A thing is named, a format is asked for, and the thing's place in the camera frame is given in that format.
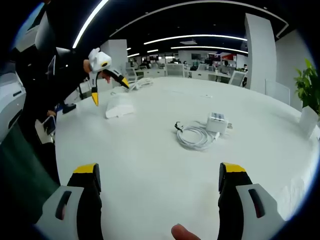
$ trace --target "desk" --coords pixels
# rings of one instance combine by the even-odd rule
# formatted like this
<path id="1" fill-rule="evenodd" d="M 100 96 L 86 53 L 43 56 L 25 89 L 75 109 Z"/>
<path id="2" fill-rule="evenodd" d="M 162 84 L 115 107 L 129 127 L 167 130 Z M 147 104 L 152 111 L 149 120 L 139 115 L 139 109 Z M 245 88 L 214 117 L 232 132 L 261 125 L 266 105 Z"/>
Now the desk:
<path id="1" fill-rule="evenodd" d="M 215 81 L 216 77 L 223 77 L 223 78 L 231 78 L 231 75 L 224 74 L 221 72 L 215 72 L 215 71 L 188 71 L 191 73 L 191 78 L 193 79 L 201 79 L 201 80 L 210 80 Z"/>
<path id="2" fill-rule="evenodd" d="M 143 70 L 135 70 L 137 76 L 143 75 L 144 78 L 159 78 L 165 77 L 167 75 L 165 69 L 143 69 Z"/>
<path id="3" fill-rule="evenodd" d="M 99 107 L 88 98 L 57 116 L 61 184 L 80 165 L 100 166 L 105 240 L 173 239 L 177 223 L 201 239 L 217 239 L 221 162 L 245 168 L 287 217 L 293 183 L 304 188 L 302 196 L 308 190 L 319 146 L 315 134 L 303 137 L 294 108 L 241 87 L 179 77 L 156 78 L 130 95 L 135 114 L 107 120 L 106 91 Z M 225 114 L 233 130 L 204 152 L 182 148 L 174 124 L 205 122 L 212 111 Z"/>

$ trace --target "black ceiling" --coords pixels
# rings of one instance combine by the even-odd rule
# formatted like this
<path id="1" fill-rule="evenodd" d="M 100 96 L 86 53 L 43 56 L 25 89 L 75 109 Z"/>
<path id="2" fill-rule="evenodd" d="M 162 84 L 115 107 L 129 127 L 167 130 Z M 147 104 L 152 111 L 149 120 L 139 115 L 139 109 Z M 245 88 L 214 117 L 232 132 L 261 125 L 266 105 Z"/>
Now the black ceiling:
<path id="1" fill-rule="evenodd" d="M 60 47 L 71 48 L 79 30 L 87 17 L 101 0 L 52 0 L 58 17 L 57 44 Z M 269 19 L 276 35 L 285 23 L 274 16 L 247 6 L 227 3 L 202 3 L 189 4 L 170 8 L 144 17 L 126 28 L 113 34 L 129 22 L 151 13 L 152 11 L 180 4 L 192 2 L 188 0 L 109 0 L 102 10 L 96 15 L 80 40 L 77 51 L 88 53 L 92 48 L 99 47 L 108 39 L 127 39 L 127 46 L 132 48 L 128 54 L 140 53 L 159 49 L 159 53 L 172 52 L 171 47 L 183 46 L 181 41 L 190 39 L 182 38 L 167 40 L 144 45 L 143 43 L 161 38 L 180 35 L 214 34 L 228 35 L 245 38 L 245 13 L 254 14 Z M 295 28 L 289 15 L 276 0 L 244 0 L 238 1 L 259 8 L 267 7 L 271 13 L 279 16 L 289 23 L 289 27 L 280 35 Z M 196 37 L 198 46 L 214 46 L 231 49 L 241 49 L 242 41 L 216 38 Z"/>

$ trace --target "white pillar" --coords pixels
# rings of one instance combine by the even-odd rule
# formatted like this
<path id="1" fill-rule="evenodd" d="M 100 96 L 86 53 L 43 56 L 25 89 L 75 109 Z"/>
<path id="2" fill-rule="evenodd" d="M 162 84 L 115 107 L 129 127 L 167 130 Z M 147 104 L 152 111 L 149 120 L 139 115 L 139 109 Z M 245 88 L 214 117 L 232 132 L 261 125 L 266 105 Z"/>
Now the white pillar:
<path id="1" fill-rule="evenodd" d="M 103 43 L 100 49 L 112 58 L 112 66 L 124 76 L 126 74 L 126 63 L 128 62 L 127 40 L 112 39 Z M 119 86 L 119 84 L 113 81 L 112 86 Z"/>
<path id="2" fill-rule="evenodd" d="M 269 20 L 245 14 L 245 30 L 248 46 L 247 86 L 265 93 L 265 79 L 276 81 L 277 52 L 274 32 Z"/>

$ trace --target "white charger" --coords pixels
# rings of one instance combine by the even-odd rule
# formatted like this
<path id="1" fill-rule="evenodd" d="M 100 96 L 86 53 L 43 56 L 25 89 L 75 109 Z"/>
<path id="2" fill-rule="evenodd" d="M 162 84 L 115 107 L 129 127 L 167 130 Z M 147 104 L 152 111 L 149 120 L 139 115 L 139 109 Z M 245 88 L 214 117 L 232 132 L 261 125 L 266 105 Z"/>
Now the white charger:
<path id="1" fill-rule="evenodd" d="M 225 115 L 211 112 L 208 115 L 205 130 L 208 132 L 225 134 L 229 121 L 225 118 Z"/>

